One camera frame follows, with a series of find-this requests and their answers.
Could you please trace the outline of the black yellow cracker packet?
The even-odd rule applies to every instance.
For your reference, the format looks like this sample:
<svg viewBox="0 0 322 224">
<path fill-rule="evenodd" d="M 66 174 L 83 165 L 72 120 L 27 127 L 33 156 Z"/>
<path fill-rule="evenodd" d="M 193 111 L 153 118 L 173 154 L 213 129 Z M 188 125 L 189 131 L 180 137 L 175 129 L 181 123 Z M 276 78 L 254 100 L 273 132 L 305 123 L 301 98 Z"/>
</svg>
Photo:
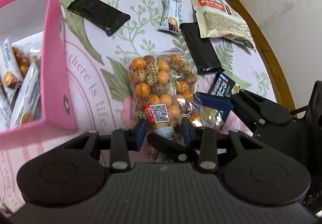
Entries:
<svg viewBox="0 0 322 224">
<path fill-rule="evenodd" d="M 238 93 L 240 85 L 222 72 L 216 74 L 207 93 L 197 92 L 205 126 L 220 131 L 230 111 L 233 110 L 228 97 Z"/>
</svg>

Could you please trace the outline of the large coated peanut bag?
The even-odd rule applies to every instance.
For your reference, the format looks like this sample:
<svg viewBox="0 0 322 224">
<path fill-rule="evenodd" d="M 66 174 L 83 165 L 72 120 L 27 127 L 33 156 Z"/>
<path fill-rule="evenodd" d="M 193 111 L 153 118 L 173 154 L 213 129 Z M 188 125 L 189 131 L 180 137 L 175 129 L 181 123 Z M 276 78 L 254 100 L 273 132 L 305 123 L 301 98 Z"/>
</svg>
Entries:
<svg viewBox="0 0 322 224">
<path fill-rule="evenodd" d="M 187 54 L 170 52 L 127 59 L 133 94 L 132 117 L 145 119 L 151 132 L 181 145 L 181 120 L 202 122 L 194 101 L 198 75 Z"/>
</svg>

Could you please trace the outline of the beige noodle packet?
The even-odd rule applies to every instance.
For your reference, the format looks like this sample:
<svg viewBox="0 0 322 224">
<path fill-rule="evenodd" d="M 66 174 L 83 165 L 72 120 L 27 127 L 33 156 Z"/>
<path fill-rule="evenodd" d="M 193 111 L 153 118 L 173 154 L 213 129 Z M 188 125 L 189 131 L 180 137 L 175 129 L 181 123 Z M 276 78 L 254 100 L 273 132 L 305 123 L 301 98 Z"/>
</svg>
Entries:
<svg viewBox="0 0 322 224">
<path fill-rule="evenodd" d="M 229 5 L 214 0 L 190 0 L 201 38 L 225 38 L 255 51 L 247 22 Z"/>
</svg>

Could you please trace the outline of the white snack bar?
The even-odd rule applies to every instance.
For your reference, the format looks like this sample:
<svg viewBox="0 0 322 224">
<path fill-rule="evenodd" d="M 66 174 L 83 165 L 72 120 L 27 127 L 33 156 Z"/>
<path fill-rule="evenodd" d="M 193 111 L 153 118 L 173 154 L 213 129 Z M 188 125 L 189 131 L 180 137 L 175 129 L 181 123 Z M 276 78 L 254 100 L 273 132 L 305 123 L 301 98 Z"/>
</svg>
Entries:
<svg viewBox="0 0 322 224">
<path fill-rule="evenodd" d="M 23 83 L 23 76 L 20 72 L 10 39 L 7 37 L 1 44 L 1 81 L 8 102 L 12 104 L 18 88 Z"/>
<path fill-rule="evenodd" d="M 7 97 L 1 88 L 0 90 L 0 128 L 2 130 L 6 130 L 10 126 L 11 121 L 11 107 L 8 103 Z"/>
<path fill-rule="evenodd" d="M 10 128 L 31 122 L 40 98 L 40 68 L 37 62 L 30 65 L 20 87 L 12 111 Z"/>
<path fill-rule="evenodd" d="M 180 25 L 181 3 L 173 0 L 162 0 L 163 13 L 158 30 L 177 34 Z"/>
</svg>

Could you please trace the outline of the white snack bar bottom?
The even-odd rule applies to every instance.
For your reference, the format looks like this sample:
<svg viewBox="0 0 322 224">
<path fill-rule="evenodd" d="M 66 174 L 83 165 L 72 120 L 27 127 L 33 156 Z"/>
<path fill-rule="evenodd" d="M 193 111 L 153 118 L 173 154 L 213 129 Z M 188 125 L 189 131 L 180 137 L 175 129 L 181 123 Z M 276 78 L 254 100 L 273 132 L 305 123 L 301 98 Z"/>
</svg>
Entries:
<svg viewBox="0 0 322 224">
<path fill-rule="evenodd" d="M 8 103 L 7 97 L 1 88 L 0 90 L 0 128 L 2 130 L 6 130 L 10 126 L 11 121 L 11 107 Z"/>
</svg>

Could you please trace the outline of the small coated peanut bag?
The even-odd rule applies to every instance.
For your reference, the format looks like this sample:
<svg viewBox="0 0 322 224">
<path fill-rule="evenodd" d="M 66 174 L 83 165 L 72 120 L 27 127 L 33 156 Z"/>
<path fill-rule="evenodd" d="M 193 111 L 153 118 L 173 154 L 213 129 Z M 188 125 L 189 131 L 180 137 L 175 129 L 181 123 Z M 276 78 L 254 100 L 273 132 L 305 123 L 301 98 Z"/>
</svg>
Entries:
<svg viewBox="0 0 322 224">
<path fill-rule="evenodd" d="M 40 55 L 33 52 L 25 52 L 17 46 L 12 46 L 17 64 L 23 77 L 26 76 L 27 71 L 32 63 L 41 59 Z"/>
</svg>

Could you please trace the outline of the white snack bar top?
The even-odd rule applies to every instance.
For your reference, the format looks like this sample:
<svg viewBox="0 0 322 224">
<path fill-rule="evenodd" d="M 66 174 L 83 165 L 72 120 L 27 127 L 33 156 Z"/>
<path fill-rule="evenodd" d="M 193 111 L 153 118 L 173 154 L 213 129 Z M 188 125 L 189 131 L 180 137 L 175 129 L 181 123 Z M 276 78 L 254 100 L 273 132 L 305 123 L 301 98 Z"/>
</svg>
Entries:
<svg viewBox="0 0 322 224">
<path fill-rule="evenodd" d="M 158 30 L 177 34 L 180 25 L 181 3 L 173 0 L 162 0 L 163 13 Z"/>
</svg>

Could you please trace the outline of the floral bed sheet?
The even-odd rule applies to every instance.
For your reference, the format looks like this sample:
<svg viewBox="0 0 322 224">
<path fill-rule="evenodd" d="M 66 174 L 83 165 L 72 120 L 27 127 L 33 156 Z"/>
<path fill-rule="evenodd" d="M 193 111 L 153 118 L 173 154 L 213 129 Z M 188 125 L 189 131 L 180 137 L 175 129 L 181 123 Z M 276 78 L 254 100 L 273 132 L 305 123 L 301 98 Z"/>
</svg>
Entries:
<svg viewBox="0 0 322 224">
<path fill-rule="evenodd" d="M 245 21 L 225 0 L 2 0 L 1 210 L 20 167 L 71 139 L 131 129 L 182 142 L 215 77 L 275 100 Z"/>
</svg>

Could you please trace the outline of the black flat snack packet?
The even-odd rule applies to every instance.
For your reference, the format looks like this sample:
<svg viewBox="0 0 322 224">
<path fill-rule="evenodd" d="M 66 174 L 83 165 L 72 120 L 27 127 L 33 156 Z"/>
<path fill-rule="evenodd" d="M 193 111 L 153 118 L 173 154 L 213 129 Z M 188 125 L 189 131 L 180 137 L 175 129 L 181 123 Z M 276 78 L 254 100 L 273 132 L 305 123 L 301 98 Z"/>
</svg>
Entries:
<svg viewBox="0 0 322 224">
<path fill-rule="evenodd" d="M 121 12 L 101 0 L 75 0 L 69 4 L 67 9 L 92 22 L 107 36 L 114 35 L 130 20 L 129 14 Z"/>
</svg>

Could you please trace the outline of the pink cardboard box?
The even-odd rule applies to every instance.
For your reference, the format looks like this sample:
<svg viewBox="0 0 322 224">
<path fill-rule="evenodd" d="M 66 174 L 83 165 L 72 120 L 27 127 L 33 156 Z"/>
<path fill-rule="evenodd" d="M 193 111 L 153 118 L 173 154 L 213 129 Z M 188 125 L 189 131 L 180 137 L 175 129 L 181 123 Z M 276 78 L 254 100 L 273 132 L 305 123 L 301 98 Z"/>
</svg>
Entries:
<svg viewBox="0 0 322 224">
<path fill-rule="evenodd" d="M 41 47 L 22 70 L 13 43 Z M 1 149 L 31 145 L 74 132 L 65 56 L 64 20 L 59 0 L 1 0 Z"/>
</svg>

